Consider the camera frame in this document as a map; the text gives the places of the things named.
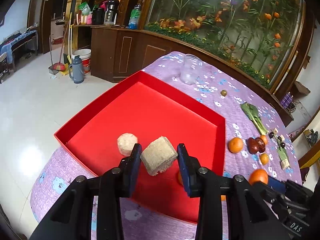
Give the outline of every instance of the bok choy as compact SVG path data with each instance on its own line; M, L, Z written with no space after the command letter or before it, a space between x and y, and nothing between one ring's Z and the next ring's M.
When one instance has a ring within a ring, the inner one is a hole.
M256 128L258 129L261 135L266 135L268 130L264 127L261 122L261 118L259 117L258 109L249 103L244 103L240 105L242 111L246 114L246 116L254 123Z

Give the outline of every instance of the table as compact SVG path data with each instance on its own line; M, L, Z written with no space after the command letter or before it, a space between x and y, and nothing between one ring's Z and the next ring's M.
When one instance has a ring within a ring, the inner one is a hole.
M184 55L172 52L160 57L142 71L176 87L197 101L205 104L226 119L226 143L233 137L245 140L257 137L259 133L254 124L246 117L240 108L245 101L257 106L263 124L271 129L276 127L279 135L285 137L285 148L289 155L290 168L282 170L280 159L276 152L277 142L269 140L265 152L269 155L269 163L263 166L257 155L251 155L246 147L238 154L229 152L226 145L223 175L233 177L242 174L246 179L255 169L265 169L270 176L278 180L293 180L301 184L300 169L294 154L294 149L285 132L285 127L277 112L257 94L231 78L212 65L204 62L200 76L194 85L186 85L179 79L180 67ZM228 94L222 96L225 89ZM31 192L31 208L37 221L40 221L57 198L78 176L91 178L93 174L78 164L65 150L58 148L35 182ZM97 199L94 201L92 217L92 239L95 238ZM226 203L222 202L223 239L228 239L228 222ZM153 212L128 199L121 199L121 215L125 239L194 239L196 225L186 223L171 217Z
M25 32L15 38L13 41L9 42L8 44L2 46L0 55L4 52L7 52L7 61L8 64L12 63L13 70L16 71L15 66L15 59L14 59L14 51L23 46L24 44L28 43L29 41L33 40L30 49L36 52L38 55L38 33L36 30Z

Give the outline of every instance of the white bucket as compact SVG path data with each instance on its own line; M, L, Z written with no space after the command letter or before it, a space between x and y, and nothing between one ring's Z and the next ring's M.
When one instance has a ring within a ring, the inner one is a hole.
M84 73L85 74L89 73L90 72L90 61L91 61L90 60L91 49L78 49L72 53L72 55L71 55L72 59L74 59L75 56L80 56L80 59L82 59Z

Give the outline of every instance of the red box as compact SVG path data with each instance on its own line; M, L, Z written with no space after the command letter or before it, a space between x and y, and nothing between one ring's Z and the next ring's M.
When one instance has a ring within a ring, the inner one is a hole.
M117 138L133 133L145 149L160 136L222 175L225 119L169 84L139 71L103 93L62 126L54 136L85 168L97 176L118 166ZM196 222L199 198L190 199L178 183L178 162L150 176L143 163L133 200L166 215Z

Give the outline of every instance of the glass display case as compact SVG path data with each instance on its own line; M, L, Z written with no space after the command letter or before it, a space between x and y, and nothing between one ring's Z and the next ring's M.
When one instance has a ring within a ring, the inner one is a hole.
M284 67L303 0L152 0L146 30L228 61L266 88Z

